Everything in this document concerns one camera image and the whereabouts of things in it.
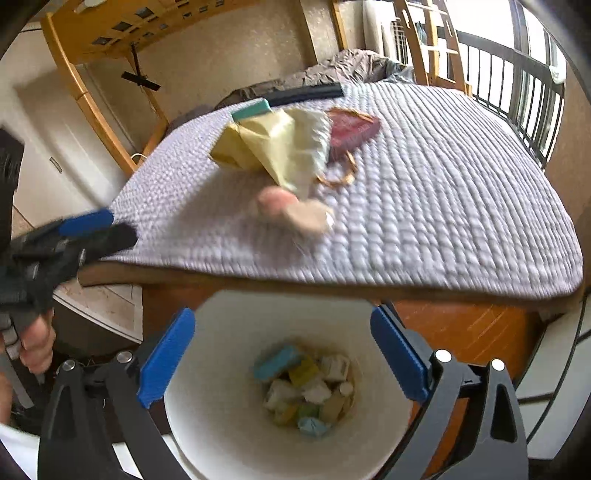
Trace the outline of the person left hand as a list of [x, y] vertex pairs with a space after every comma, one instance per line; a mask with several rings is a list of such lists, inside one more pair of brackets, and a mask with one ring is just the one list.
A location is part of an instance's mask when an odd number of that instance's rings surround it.
[[[21, 336], [21, 363], [34, 375], [44, 374], [53, 359], [56, 332], [52, 326], [54, 310], [40, 315]], [[13, 388], [8, 377], [1, 374], [1, 423], [9, 424], [13, 400]]]

